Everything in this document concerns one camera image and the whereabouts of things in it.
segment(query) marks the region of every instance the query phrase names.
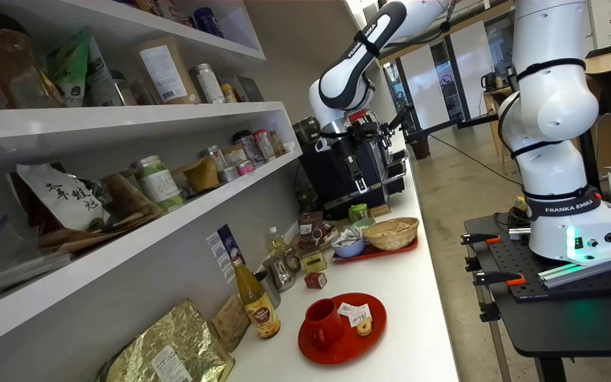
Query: counter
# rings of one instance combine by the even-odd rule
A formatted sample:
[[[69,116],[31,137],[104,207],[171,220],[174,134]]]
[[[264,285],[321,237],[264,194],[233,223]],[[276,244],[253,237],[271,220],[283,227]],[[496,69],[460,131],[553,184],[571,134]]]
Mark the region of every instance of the counter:
[[[356,262],[329,262],[327,286],[306,288],[297,280],[278,308],[283,329],[271,340],[258,340],[253,329],[233,353],[237,365],[231,382],[379,382],[379,380],[458,380],[449,333],[433,274],[431,249],[419,217],[413,174],[407,170],[405,191],[391,198],[393,217],[417,217],[417,246],[412,253]],[[299,353],[297,333],[309,303],[341,293],[375,294],[388,315],[379,344],[346,365],[323,367]]]

